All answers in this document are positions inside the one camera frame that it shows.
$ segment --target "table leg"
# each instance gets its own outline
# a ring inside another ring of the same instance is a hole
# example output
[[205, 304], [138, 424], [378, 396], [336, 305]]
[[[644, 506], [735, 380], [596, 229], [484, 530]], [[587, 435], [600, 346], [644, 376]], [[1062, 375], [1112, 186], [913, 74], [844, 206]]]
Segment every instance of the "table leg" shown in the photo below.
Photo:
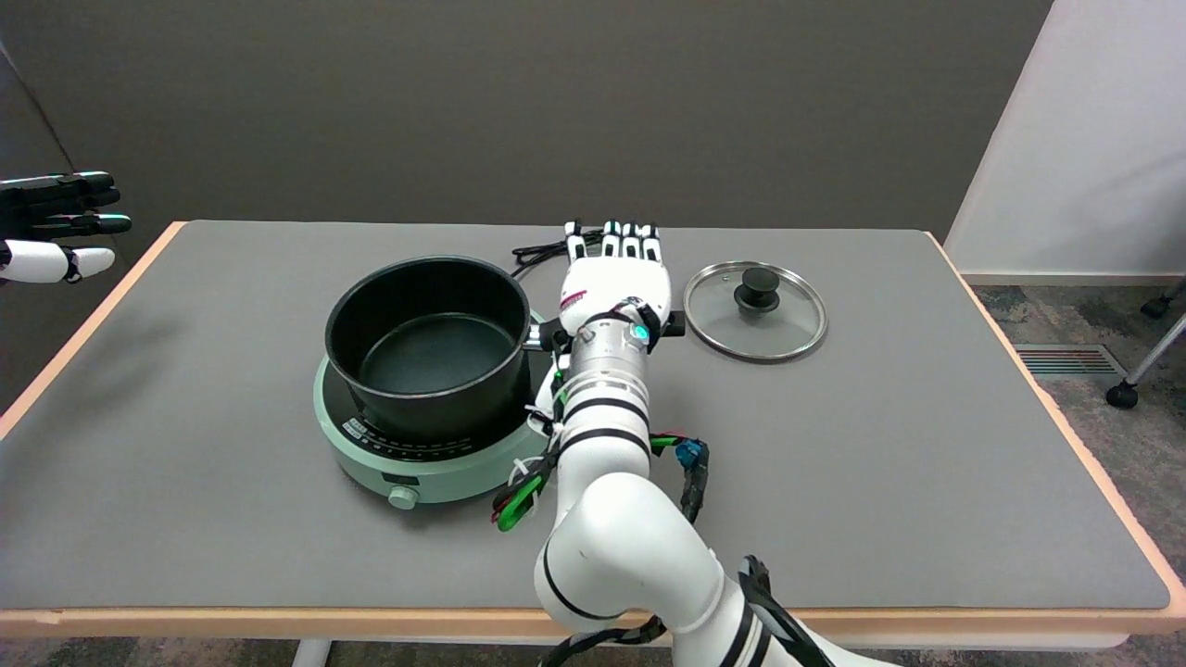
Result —
[[301, 640], [293, 658], [293, 667], [325, 667], [330, 658], [331, 640]]

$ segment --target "lid metal rim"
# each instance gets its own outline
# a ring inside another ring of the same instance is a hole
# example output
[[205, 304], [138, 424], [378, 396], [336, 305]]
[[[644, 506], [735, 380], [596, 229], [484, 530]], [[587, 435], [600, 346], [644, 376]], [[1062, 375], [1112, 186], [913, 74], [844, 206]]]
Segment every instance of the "lid metal rim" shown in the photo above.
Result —
[[[779, 277], [779, 279], [790, 282], [797, 290], [806, 294], [808, 299], [811, 300], [811, 305], [814, 305], [815, 309], [820, 312], [820, 328], [816, 330], [815, 335], [811, 337], [810, 341], [786, 352], [777, 355], [757, 355], [757, 354], [745, 352], [735, 348], [731, 348], [704, 332], [704, 330], [696, 322], [696, 317], [693, 313], [691, 307], [689, 307], [691, 304], [693, 291], [695, 291], [695, 288], [700, 286], [701, 282], [708, 280], [714, 275], [720, 275], [721, 273], [742, 268], [765, 268], [772, 271]], [[774, 266], [772, 263], [752, 261], [752, 260], [735, 260], [735, 261], [720, 262], [706, 266], [704, 268], [700, 269], [695, 275], [691, 277], [690, 280], [688, 280], [688, 286], [684, 287], [683, 290], [683, 312], [684, 317], [688, 319], [688, 325], [691, 326], [691, 330], [695, 331], [701, 339], [703, 339], [713, 348], [716, 348], [718, 350], [728, 355], [742, 358], [757, 360], [757, 361], [786, 361], [798, 356], [803, 356], [809, 351], [814, 350], [820, 344], [820, 341], [823, 339], [824, 333], [828, 332], [828, 310], [824, 307], [823, 299], [820, 297], [820, 293], [815, 291], [815, 287], [809, 285], [808, 281], [804, 280], [797, 273], [792, 273], [780, 266]]]

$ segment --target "table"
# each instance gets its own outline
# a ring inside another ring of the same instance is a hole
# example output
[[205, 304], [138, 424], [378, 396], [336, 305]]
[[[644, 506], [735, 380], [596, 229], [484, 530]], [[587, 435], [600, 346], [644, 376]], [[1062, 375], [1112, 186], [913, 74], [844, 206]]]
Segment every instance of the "table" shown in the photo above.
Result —
[[[559, 228], [176, 223], [0, 419], [0, 635], [551, 642], [547, 519], [400, 513], [336, 468], [311, 407], [330, 307], [431, 253], [510, 265]], [[656, 350], [652, 425], [713, 445], [697, 529], [770, 565], [847, 646], [1090, 648], [1186, 627], [1186, 589], [933, 239], [664, 229], [676, 292], [767, 261], [822, 294], [804, 358]], [[565, 262], [523, 279], [555, 312]], [[680, 488], [672, 460], [652, 477]], [[542, 515], [551, 510], [546, 496]], [[638, 621], [643, 615], [632, 616]]]

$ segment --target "wooden table edge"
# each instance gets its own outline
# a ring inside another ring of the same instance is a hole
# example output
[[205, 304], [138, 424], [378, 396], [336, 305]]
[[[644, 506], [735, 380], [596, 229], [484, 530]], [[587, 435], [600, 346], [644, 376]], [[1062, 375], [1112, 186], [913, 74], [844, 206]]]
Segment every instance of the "wooden table edge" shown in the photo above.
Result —
[[[28, 411], [46, 387], [74, 358], [145, 271], [183, 229], [174, 222], [120, 280], [17, 401], [0, 415], [0, 439]], [[1149, 564], [1169, 591], [1165, 609], [792, 609], [812, 629], [833, 636], [861, 635], [988, 635], [1010, 634], [1143, 634], [1169, 633], [1186, 627], [1186, 587], [1161, 550], [1121, 497], [1103, 466], [1084, 446], [1058, 404], [1026, 369], [971, 287], [938, 241], [939, 255], [976, 304], [984, 320], [1009, 351], [1018, 369], [1038, 395], [1067, 444], [1095, 479], [1117, 516], [1128, 528]], [[624, 624], [645, 620], [642, 614], [623, 617]], [[0, 610], [0, 636], [323, 636], [323, 637], [490, 637], [554, 639], [568, 633], [541, 609], [336, 609], [336, 608], [113, 608]]]

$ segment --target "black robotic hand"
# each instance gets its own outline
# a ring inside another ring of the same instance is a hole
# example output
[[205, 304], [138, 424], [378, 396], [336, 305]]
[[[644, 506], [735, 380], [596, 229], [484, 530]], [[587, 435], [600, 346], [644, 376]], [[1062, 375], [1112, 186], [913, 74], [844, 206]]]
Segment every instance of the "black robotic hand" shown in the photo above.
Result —
[[57, 240], [127, 231], [128, 216], [97, 212], [119, 201], [115, 179], [103, 171], [0, 180], [0, 279], [77, 282], [109, 268], [114, 250]]

